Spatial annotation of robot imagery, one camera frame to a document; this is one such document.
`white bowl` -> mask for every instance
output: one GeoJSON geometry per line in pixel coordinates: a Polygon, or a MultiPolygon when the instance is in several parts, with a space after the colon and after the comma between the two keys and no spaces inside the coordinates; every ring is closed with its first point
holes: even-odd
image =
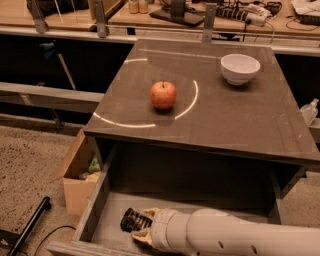
{"type": "Polygon", "coordinates": [[[260,70],[260,62],[243,54],[229,54],[221,59],[223,77],[232,85],[243,85],[260,70]]]}

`open drawer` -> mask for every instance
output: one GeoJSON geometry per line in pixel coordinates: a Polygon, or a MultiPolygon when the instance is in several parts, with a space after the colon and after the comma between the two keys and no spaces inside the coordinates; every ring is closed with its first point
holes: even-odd
{"type": "Polygon", "coordinates": [[[216,208],[269,222],[275,201],[272,173],[288,165],[196,151],[116,142],[82,215],[73,242],[51,242],[53,255],[158,255],[120,228],[128,208],[183,213],[216,208]]]}

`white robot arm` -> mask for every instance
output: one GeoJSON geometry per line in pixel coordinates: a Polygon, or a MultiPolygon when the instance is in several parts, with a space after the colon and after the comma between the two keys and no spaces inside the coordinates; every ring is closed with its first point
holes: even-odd
{"type": "Polygon", "coordinates": [[[147,229],[151,246],[188,256],[319,256],[320,229],[249,222],[215,209],[159,210],[147,229]]]}

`red apple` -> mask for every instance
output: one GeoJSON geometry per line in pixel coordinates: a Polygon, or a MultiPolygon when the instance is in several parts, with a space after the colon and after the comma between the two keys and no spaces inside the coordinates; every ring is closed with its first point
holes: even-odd
{"type": "Polygon", "coordinates": [[[154,83],[150,89],[150,99],[157,109],[171,108],[177,97],[175,86],[168,81],[154,83]]]}

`speckled floor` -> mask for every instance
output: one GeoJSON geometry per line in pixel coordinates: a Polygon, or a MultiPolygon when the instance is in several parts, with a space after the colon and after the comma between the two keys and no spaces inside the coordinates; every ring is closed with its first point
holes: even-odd
{"type": "MultiPolygon", "coordinates": [[[[45,211],[24,242],[20,255],[35,255],[41,240],[54,229],[76,226],[79,218],[68,215],[61,179],[51,181],[81,125],[66,124],[56,132],[53,121],[0,114],[0,229],[21,233],[42,201],[51,198],[45,211]]],[[[291,225],[320,228],[320,173],[308,172],[284,200],[291,225]]],[[[49,240],[72,239],[71,229],[60,229],[44,242],[36,255],[46,251],[49,240]]],[[[0,256],[7,250],[0,247],[0,256]]]]}

